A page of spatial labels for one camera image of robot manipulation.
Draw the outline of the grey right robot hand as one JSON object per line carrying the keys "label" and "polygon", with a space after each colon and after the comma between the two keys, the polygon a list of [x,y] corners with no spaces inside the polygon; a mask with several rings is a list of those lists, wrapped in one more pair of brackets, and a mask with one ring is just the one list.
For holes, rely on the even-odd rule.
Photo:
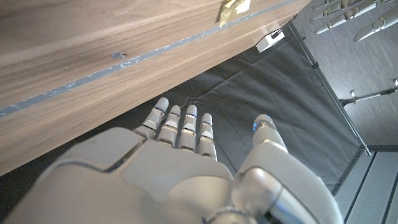
{"label": "grey right robot hand", "polygon": [[342,223],[324,182],[291,155],[273,120],[232,174],[210,114],[161,98],[136,129],[112,128],[51,164],[6,223]]}

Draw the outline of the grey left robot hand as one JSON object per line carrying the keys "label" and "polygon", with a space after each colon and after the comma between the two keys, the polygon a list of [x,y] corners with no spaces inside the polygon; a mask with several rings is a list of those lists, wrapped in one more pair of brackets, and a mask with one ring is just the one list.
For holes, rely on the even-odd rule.
{"label": "grey left robot hand", "polygon": [[[355,0],[340,0],[336,1],[334,4],[328,5],[332,3],[332,1],[325,1],[325,8],[321,11],[318,11],[312,18],[311,21],[317,21],[320,19],[324,19],[336,12],[342,12],[339,16],[336,16],[329,21],[326,21],[324,24],[320,25],[314,30],[314,34],[322,34],[326,31],[332,30],[334,27],[338,27],[345,22],[351,21],[366,12],[369,12],[378,6],[384,5],[391,2],[391,0],[365,0],[365,1],[355,1]],[[380,16],[373,23],[363,27],[360,31],[356,33],[353,37],[353,42],[359,42],[367,37],[389,28],[397,23],[397,7],[393,7],[392,9],[385,12],[382,16]]]}

